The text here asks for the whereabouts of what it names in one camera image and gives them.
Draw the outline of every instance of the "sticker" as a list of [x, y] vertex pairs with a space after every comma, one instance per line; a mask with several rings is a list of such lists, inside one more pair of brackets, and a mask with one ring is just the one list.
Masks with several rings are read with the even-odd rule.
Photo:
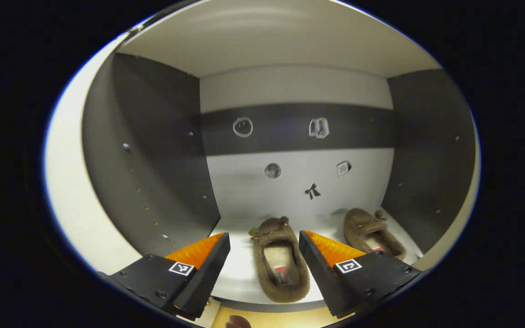
[[352, 272], [353, 270], [358, 270], [359, 268], [361, 268], [362, 266], [356, 262], [356, 260], [354, 259], [351, 259], [351, 260], [347, 260], [347, 261], [343, 261], [343, 262], [339, 262], [339, 263], [336, 263], [335, 264], [339, 270], [342, 272], [342, 273], [348, 273], [348, 272]]
[[189, 264], [175, 262], [175, 264], [169, 268], [169, 272], [181, 274], [182, 276], [189, 276], [191, 270], [193, 269], [194, 266], [190, 266]]
[[264, 168], [264, 174], [270, 179], [276, 179], [283, 174], [283, 170], [279, 164], [271, 163]]
[[311, 185], [311, 188], [305, 190], [305, 193], [307, 195], [309, 195], [309, 199], [312, 200], [313, 199], [313, 196], [321, 196], [321, 194], [319, 193], [319, 191], [316, 191], [315, 188], [317, 188], [317, 186], [315, 184], [312, 184]]
[[347, 160], [337, 164], [337, 176], [342, 176], [352, 170], [352, 164]]
[[250, 118], [238, 118], [232, 124], [235, 135], [246, 138], [252, 134], [252, 121]]
[[327, 118], [315, 118], [309, 123], [309, 137], [323, 139], [329, 135], [329, 125]]
[[277, 276], [277, 280], [279, 280], [279, 285], [292, 285], [287, 266], [275, 266], [273, 269], [275, 269], [275, 275]]

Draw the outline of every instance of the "red label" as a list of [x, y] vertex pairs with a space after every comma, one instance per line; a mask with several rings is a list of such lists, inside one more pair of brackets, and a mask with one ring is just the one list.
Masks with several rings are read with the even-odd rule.
[[287, 270], [287, 266], [275, 266], [275, 274], [277, 275], [280, 285], [290, 285], [291, 279]]

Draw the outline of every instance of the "white floor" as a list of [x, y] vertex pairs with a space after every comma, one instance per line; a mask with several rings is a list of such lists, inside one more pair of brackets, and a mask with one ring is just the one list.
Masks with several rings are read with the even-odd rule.
[[[289, 223], [297, 238], [299, 238], [300, 230], [309, 229], [335, 241], [346, 243], [343, 231], [345, 213], [346, 210], [340, 210], [335, 214], [325, 216], [294, 216], [289, 218]], [[417, 259], [422, 257], [421, 250], [400, 224], [386, 211], [385, 218], [388, 219], [386, 221], [388, 230], [407, 249], [404, 262], [413, 264]], [[229, 232], [231, 243], [231, 251], [214, 286], [212, 296], [239, 302], [276, 304], [263, 293], [258, 283], [254, 255], [252, 253], [252, 241], [248, 235], [248, 230], [250, 230], [252, 226], [252, 220], [225, 220], [222, 217], [212, 231], [212, 235], [220, 232]], [[308, 295], [296, 303], [323, 300], [321, 292], [319, 292], [319, 287], [311, 273], [310, 278], [311, 288]]]

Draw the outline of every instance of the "slipper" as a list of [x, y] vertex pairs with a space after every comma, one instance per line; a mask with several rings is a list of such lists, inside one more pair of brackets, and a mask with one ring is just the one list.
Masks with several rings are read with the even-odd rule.
[[230, 316], [229, 322], [226, 323], [226, 328], [252, 328], [252, 326], [244, 317]]
[[344, 234], [345, 238], [353, 248], [364, 253], [373, 251], [385, 251], [396, 257], [398, 260], [404, 259], [406, 249], [392, 236], [383, 222], [382, 211], [376, 212], [376, 218], [373, 218], [365, 210], [354, 208], [345, 214]]
[[270, 218], [248, 232], [262, 291], [277, 303], [295, 302], [309, 292], [309, 271], [289, 218]]

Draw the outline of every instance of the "gray wall panel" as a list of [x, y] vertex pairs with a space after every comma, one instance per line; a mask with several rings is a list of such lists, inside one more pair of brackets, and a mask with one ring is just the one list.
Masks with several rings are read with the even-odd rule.
[[[252, 120], [252, 135], [235, 135], [237, 118]], [[395, 144], [391, 110], [349, 104], [284, 103], [230, 108], [203, 114], [206, 155], [315, 149], [391, 148]], [[309, 123], [327, 118], [329, 135], [309, 137]]]
[[426, 252], [453, 222], [469, 189], [473, 120], [442, 69], [392, 77], [388, 83], [398, 144], [382, 206]]
[[199, 241], [219, 220], [199, 92], [196, 77], [123, 54], [108, 58], [90, 88], [82, 131], [90, 180], [142, 254], [165, 256]]

